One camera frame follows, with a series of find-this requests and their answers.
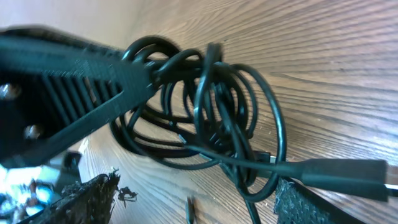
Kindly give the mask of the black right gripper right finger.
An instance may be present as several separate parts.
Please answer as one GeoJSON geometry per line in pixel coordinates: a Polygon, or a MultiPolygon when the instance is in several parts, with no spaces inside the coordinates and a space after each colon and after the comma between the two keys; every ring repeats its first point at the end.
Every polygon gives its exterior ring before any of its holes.
{"type": "Polygon", "coordinates": [[[280,178],[275,190],[278,224],[364,224],[290,178],[280,178]]]}

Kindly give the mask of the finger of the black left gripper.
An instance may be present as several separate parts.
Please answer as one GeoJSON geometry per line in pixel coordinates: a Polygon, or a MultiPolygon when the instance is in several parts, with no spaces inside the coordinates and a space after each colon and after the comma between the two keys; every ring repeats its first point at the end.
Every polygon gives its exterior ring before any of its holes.
{"type": "Polygon", "coordinates": [[[45,29],[1,32],[1,164],[44,164],[155,93],[148,70],[45,29]]]}

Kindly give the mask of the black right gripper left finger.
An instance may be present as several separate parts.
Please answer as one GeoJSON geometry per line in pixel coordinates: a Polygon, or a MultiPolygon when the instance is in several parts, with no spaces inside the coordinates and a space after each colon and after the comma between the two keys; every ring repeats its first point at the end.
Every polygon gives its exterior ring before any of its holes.
{"type": "Polygon", "coordinates": [[[21,221],[26,224],[108,224],[114,195],[120,181],[115,170],[85,183],[64,187],[62,198],[39,213],[21,221]]]}

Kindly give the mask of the black USB cable blue plug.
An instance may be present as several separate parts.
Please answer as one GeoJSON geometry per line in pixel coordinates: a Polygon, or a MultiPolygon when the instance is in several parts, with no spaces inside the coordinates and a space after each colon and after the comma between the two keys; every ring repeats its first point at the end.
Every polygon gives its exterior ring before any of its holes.
{"type": "Polygon", "coordinates": [[[220,44],[205,53],[180,50],[156,36],[143,37],[124,52],[123,59],[145,66],[160,92],[161,110],[143,103],[130,119],[110,123],[115,140],[125,149],[180,170],[220,166],[245,201],[253,223],[260,218],[256,204],[276,189],[279,176],[272,172],[255,193],[252,186],[265,154],[252,150],[249,140],[259,110],[249,78],[255,79],[267,98],[277,131],[277,161],[287,151],[285,123],[269,84],[254,68],[223,61],[220,44]]]}

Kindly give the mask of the black USB cable silver plug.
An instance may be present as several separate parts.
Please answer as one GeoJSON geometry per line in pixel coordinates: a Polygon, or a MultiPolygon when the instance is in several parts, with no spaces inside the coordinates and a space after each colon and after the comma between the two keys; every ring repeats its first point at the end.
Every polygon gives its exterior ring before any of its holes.
{"type": "Polygon", "coordinates": [[[308,187],[348,195],[386,201],[390,195],[386,187],[388,165],[384,160],[365,159],[309,159],[287,162],[287,138],[277,137],[278,148],[274,163],[261,160],[251,149],[246,133],[214,134],[208,142],[192,136],[182,136],[182,149],[177,158],[203,154],[206,164],[190,165],[190,169],[205,169],[226,164],[239,193],[250,202],[264,200],[276,189],[278,179],[290,177],[308,187]]]}

